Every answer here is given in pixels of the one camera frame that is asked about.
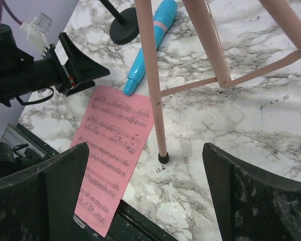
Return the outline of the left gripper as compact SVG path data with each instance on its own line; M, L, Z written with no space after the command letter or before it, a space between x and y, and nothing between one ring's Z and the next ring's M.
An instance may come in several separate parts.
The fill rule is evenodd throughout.
M95 85L95 79L110 75L110 71L81 52L64 32L59 40L68 60L59 61L55 48L45 58L35 61L19 49L12 30L0 24L0 103L10 107L16 98L21 105L28 105L21 96L30 92L55 87L70 96Z

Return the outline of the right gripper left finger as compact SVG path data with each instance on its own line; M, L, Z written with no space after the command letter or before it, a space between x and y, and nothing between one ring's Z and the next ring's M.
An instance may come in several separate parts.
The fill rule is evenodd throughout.
M88 145L81 143L0 175L0 240L66 240L88 156Z

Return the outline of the pink music stand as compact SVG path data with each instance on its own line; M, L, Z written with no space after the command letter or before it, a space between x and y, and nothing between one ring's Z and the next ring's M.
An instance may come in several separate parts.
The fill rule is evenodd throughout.
M184 1L183 3L211 64L215 77L166 90L161 90L160 80L149 82L147 78L159 149L158 160L161 164L167 164L170 159L166 145L162 97L214 82L218 82L223 89L231 88L261 75L286 67L301 59L301 20L295 11L290 7L288 1L261 1L260 3L295 45L297 50L276 62L232 80L209 4L207 1Z

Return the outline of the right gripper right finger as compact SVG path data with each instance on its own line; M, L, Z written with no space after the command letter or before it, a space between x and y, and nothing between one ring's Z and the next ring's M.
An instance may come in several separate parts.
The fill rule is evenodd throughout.
M202 158L222 240L301 240L301 182L212 143Z

